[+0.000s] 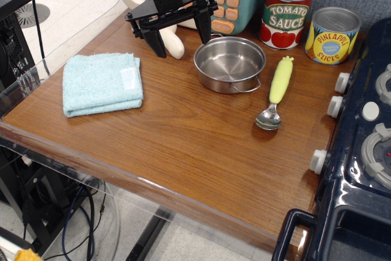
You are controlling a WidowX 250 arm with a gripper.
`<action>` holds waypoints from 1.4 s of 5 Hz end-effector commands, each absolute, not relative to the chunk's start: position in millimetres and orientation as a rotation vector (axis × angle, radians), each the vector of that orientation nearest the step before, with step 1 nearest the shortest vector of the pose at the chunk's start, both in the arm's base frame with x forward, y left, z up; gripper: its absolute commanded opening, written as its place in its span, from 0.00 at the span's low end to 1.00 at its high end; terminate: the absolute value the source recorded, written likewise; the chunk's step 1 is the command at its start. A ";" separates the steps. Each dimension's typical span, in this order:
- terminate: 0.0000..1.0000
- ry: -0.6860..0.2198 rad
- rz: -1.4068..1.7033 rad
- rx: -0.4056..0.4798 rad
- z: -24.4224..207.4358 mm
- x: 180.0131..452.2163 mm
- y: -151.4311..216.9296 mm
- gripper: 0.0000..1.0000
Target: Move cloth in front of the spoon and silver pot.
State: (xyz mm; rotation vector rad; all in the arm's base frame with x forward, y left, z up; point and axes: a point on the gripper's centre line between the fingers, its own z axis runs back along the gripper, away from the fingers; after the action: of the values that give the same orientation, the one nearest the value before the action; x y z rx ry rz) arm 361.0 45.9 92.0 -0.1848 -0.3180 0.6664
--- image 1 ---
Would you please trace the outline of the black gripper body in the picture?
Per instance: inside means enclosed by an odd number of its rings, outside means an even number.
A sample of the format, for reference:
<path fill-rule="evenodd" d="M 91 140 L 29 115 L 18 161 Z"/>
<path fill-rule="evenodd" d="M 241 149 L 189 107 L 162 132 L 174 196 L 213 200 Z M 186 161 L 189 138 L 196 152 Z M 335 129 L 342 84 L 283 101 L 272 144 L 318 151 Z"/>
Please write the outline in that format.
<path fill-rule="evenodd" d="M 196 8 L 209 8 L 212 16 L 217 9 L 215 0 L 145 0 L 127 16 L 133 34 L 144 39 L 146 29 L 159 31 L 173 24 L 194 20 Z"/>

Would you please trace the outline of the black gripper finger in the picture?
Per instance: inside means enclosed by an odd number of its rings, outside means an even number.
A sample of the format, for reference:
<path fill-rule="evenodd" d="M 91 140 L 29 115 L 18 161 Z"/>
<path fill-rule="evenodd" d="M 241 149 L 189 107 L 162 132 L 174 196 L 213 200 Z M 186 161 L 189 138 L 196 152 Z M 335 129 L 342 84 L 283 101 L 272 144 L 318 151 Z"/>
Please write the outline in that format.
<path fill-rule="evenodd" d="M 196 8 L 194 11 L 194 22 L 203 44 L 211 38 L 211 14 L 209 8 Z"/>
<path fill-rule="evenodd" d="M 156 56 L 161 58 L 167 57 L 166 48 L 159 31 L 151 29 L 144 30 L 144 40 Z"/>

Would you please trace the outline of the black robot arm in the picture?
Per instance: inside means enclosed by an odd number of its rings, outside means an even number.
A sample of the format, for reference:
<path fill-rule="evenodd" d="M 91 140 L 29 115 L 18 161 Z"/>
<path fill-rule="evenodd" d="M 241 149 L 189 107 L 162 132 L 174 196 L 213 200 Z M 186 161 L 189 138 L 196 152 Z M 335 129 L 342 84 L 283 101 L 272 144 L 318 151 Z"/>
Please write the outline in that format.
<path fill-rule="evenodd" d="M 160 30 L 193 19 L 202 43 L 211 39 L 215 0 L 145 0 L 126 17 L 135 37 L 146 41 L 158 57 L 167 57 Z"/>

